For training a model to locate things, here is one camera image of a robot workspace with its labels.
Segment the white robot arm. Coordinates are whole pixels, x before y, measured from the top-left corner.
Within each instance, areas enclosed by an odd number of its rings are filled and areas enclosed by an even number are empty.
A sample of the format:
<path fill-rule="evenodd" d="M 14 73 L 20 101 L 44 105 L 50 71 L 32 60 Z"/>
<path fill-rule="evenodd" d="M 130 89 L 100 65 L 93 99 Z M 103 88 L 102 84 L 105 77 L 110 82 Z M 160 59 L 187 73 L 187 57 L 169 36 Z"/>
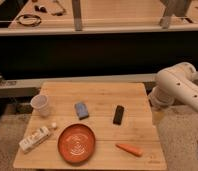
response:
<path fill-rule="evenodd" d="M 189 62 L 181 62 L 160 70 L 155 76 L 156 86 L 148 95 L 155 112 L 152 122 L 158 125 L 164 117 L 163 110 L 176 100 L 198 112 L 198 85 L 193 80 L 196 68 Z"/>

